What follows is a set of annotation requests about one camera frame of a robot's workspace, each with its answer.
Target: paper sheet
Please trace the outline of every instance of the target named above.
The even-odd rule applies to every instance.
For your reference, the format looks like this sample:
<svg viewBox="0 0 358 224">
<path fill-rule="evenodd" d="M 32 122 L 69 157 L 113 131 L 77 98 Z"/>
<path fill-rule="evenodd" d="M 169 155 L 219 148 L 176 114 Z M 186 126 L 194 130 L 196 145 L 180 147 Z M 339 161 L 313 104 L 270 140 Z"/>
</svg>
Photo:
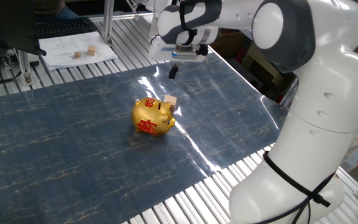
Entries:
<svg viewBox="0 0 358 224">
<path fill-rule="evenodd" d="M 98 32 L 54 37 L 41 39 L 39 41 L 41 49 L 47 52 L 47 56 L 43 56 L 42 58 L 50 70 L 103 62 L 117 58 L 117 55 L 104 43 Z M 96 47 L 95 56 L 88 55 L 88 46 Z M 75 52 L 81 52 L 81 58 L 74 58 Z"/>
</svg>

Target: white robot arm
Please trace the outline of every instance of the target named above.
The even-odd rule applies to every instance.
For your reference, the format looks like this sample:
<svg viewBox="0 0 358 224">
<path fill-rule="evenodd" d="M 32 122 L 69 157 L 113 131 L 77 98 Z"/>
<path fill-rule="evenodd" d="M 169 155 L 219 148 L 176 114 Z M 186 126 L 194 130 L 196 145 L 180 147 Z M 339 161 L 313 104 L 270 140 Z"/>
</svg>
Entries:
<svg viewBox="0 0 358 224">
<path fill-rule="evenodd" d="M 358 1 L 189 0 L 156 26 L 156 60 L 200 62 L 218 27 L 252 28 L 266 59 L 299 76 L 274 148 L 231 192 L 232 224 L 314 223 L 341 204 L 341 181 L 328 177 L 358 130 Z"/>
</svg>

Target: wooden cube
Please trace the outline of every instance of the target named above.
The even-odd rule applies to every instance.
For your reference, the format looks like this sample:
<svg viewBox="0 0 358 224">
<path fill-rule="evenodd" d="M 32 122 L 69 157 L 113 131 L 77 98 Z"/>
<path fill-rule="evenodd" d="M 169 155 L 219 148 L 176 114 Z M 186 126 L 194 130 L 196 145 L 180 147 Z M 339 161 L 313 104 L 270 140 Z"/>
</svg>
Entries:
<svg viewBox="0 0 358 224">
<path fill-rule="evenodd" d="M 81 57 L 81 52 L 74 53 L 74 58 L 80 58 L 80 57 Z"/>
<path fill-rule="evenodd" d="M 88 55 L 95 56 L 96 55 L 96 47 L 88 46 Z"/>
<path fill-rule="evenodd" d="M 170 95 L 165 95 L 164 102 L 168 103 L 170 102 L 172 104 L 171 110 L 175 110 L 175 106 L 177 105 L 177 98 Z"/>
</svg>

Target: metal grid surface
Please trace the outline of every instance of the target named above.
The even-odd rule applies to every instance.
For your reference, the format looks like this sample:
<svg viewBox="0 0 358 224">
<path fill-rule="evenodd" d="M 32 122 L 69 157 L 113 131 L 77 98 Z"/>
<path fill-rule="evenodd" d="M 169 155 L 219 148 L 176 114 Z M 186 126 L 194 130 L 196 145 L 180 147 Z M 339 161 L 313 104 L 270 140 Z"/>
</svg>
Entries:
<svg viewBox="0 0 358 224">
<path fill-rule="evenodd" d="M 154 61 L 149 56 L 148 30 L 151 18 L 151 14 L 144 14 L 138 17 L 118 16 L 113 19 L 112 49 L 118 59 L 58 70 L 49 70 L 41 60 L 39 66 L 31 67 L 33 85 L 26 85 L 24 78 L 20 76 L 14 82 L 0 84 L 0 96 L 164 63 Z M 102 17 L 93 18 L 92 21 L 99 32 L 103 30 Z M 11 67 L 12 70 L 0 70 L 0 80 L 12 78 L 20 70 L 18 63 L 13 63 Z M 230 220 L 228 202 L 231 189 L 257 167 L 262 161 L 264 150 L 238 161 L 124 223 L 227 223 Z M 352 194 L 358 190 L 358 183 L 341 168 L 337 174 L 345 186 L 344 203 L 319 222 L 358 224 L 358 204 Z"/>
<path fill-rule="evenodd" d="M 272 146 L 236 162 L 123 224 L 228 223 L 231 189 L 252 173 L 262 162 L 263 153 L 271 150 Z M 336 174 L 344 183 L 345 200 L 318 223 L 358 224 L 358 203 L 352 194 L 358 190 L 358 183 L 341 168 Z"/>
</svg>

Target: blue mat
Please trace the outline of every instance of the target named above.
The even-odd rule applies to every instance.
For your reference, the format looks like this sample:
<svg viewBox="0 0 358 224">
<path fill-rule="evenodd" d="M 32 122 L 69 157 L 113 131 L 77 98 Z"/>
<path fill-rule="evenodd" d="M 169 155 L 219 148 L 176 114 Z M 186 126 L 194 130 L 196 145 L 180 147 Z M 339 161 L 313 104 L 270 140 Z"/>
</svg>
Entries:
<svg viewBox="0 0 358 224">
<path fill-rule="evenodd" d="M 121 223 L 275 142 L 285 109 L 215 54 L 0 97 L 0 224 Z M 166 135 L 137 99 L 176 96 Z"/>
</svg>

